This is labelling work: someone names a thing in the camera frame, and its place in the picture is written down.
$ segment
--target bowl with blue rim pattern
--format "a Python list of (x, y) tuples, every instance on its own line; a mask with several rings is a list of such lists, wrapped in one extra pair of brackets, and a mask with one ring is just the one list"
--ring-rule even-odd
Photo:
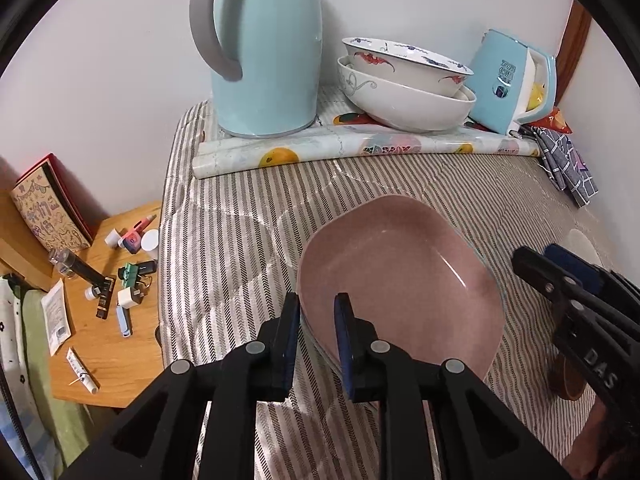
[(442, 54), (398, 41), (344, 38), (356, 70), (394, 83), (453, 97), (473, 71)]

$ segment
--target white wall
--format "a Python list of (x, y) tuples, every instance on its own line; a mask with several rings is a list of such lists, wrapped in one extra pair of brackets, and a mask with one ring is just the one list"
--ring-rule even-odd
[[(486, 28), (556, 53), (571, 0), (322, 0), (322, 78), (340, 38), (415, 43), (469, 62)], [(161, 196), (175, 125), (209, 95), (188, 0), (60, 0), (0, 79), (0, 157), (17, 173), (55, 152), (90, 219)]]
[(620, 271), (640, 283), (640, 88), (596, 23), (560, 108), (600, 190), (588, 207), (606, 225)]

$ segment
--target white cap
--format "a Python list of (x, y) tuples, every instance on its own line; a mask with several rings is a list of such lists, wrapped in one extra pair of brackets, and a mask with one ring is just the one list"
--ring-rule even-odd
[(84, 297), (88, 301), (95, 300), (98, 296), (100, 296), (100, 290), (96, 286), (92, 285), (84, 291)]
[(152, 259), (158, 259), (158, 245), (160, 243), (160, 232), (158, 229), (151, 229), (142, 237), (141, 247)]

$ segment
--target stacked bowls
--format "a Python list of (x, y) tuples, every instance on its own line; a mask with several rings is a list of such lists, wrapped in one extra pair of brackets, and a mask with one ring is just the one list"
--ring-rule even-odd
[(476, 102), (463, 85), (473, 72), (448, 57), (388, 40), (345, 38), (338, 59), (344, 94), (377, 121), (424, 133), (462, 124)]

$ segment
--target blue gripper pad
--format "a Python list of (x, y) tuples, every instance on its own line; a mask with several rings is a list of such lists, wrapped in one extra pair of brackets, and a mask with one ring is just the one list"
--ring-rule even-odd
[(604, 282), (600, 277), (600, 271), (579, 256), (557, 244), (549, 244), (544, 255), (557, 266), (578, 278), (582, 282), (582, 288), (588, 293), (597, 296), (602, 290)]
[(298, 328), (300, 326), (300, 304), (296, 305), (293, 322), (289, 328), (289, 339), (285, 352), (285, 390), (288, 392), (293, 386), (293, 372), (296, 366), (296, 348), (298, 346)]
[(351, 381), (353, 354), (351, 352), (347, 325), (344, 320), (344, 312), (342, 311), (338, 296), (334, 299), (334, 323), (335, 337), (338, 341), (338, 354), (340, 355), (340, 368), (342, 369), (342, 386), (344, 386), (344, 389), (347, 391), (349, 398), (353, 399), (355, 393), (353, 381)]

